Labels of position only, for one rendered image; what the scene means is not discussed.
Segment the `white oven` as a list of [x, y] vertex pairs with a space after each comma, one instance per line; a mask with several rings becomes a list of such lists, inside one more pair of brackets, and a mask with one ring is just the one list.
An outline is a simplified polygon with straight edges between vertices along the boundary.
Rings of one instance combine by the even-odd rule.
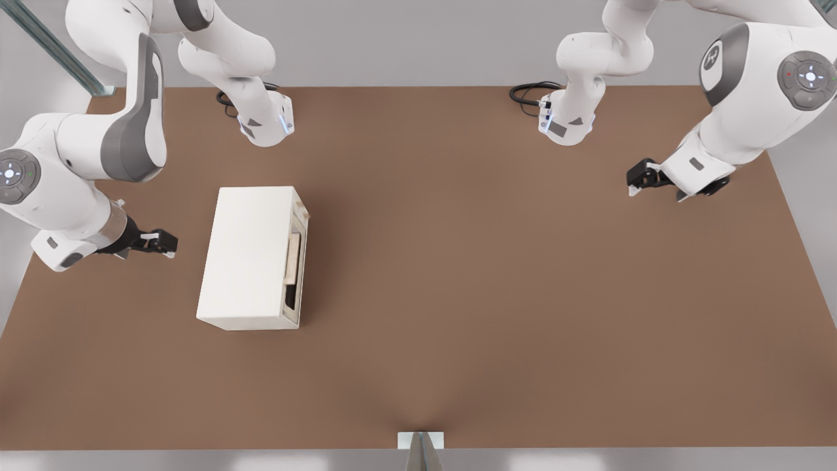
[[282, 317], [291, 188], [219, 190], [197, 319], [226, 331], [291, 329]]

